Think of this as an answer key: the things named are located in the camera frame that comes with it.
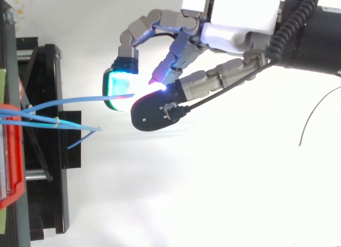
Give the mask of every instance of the white background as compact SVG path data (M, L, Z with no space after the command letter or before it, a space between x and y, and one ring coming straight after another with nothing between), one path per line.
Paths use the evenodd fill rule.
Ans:
M22 9L19 37L63 51L63 96L71 98L101 95L120 33L152 9L177 11L182 0L7 1ZM150 79L171 41L139 49L139 77ZM228 59L207 52L185 75ZM316 111L298 147L310 111L340 85L335 76L271 68L154 133L102 102L65 106L103 132L82 143L82 168L68 171L70 229L46 230L32 245L340 246L341 91Z

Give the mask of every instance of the black cable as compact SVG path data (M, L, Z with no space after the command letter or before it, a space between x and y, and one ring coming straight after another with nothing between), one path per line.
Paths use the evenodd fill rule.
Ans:
M288 43L295 36L298 30L305 25L310 16L314 13L319 0L297 0L301 1L300 6L294 14L281 26L273 35L270 46L267 48L266 57L271 60L280 61L287 48Z
M197 107L200 107L201 105L227 93L227 91L230 91L232 90L233 88L239 86L240 84L242 84L243 82L249 80L251 77L255 76L256 74L259 74L260 72L274 66L276 64L276 62L271 62L263 67L260 67L258 69L256 69L255 71L253 71L252 73L248 74L247 76L243 77L242 79L236 81L235 83L231 84L229 87L226 87L224 90L220 91L220 92L217 92L213 95L211 95L210 97L206 98L206 99L203 99L202 101L199 101L198 103L195 103L194 105L190 106L189 107L189 110L193 110Z
M152 36L152 38L154 38L154 37L160 37L160 36L169 36L169 37L171 37L171 38L173 38L173 39L175 40L176 37L177 37L177 34L171 34L171 33L158 33L158 34L154 34L154 35Z
M316 105L316 107L314 108L314 110L310 113L310 116L308 117L308 120L307 120L307 122L305 123L305 126L304 126L304 128L303 128L303 132L302 132L302 135L301 135L301 140L300 140L300 142L299 142L299 147L302 145L302 141L303 141L303 136L304 136L304 133L305 133L305 129L307 128L307 125L308 125L308 123L309 123L309 121L310 121L310 118L312 117L312 115L314 114L314 112L315 112L315 110L317 109L317 107L320 105L320 103L322 103L322 101L324 101L324 99L326 98L326 97L328 97L330 94L332 94L334 91L337 91L338 89L341 89L341 86L340 87L338 87L338 88L336 88L336 89L333 89L331 92L329 92L327 95L325 95L321 100L320 100L320 102Z

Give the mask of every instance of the pink fingertip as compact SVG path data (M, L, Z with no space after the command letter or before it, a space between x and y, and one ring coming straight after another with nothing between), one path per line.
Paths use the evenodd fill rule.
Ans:
M153 84L153 83L156 83L156 80L155 80L154 78L152 78L152 79L149 81L148 84L150 85L150 84Z

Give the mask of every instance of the metal rod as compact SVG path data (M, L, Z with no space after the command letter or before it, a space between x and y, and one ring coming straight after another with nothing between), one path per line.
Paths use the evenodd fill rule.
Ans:
M46 175L43 170L28 170L26 171L26 181L46 180Z
M29 61L31 59L31 55L18 55L18 61Z

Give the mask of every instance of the green led light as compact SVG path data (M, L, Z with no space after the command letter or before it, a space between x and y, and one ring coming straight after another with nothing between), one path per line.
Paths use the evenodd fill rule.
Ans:
M136 75L126 72L111 72L108 78L108 96L135 94L133 90ZM129 106L129 100L110 100L112 108L116 111L124 111Z

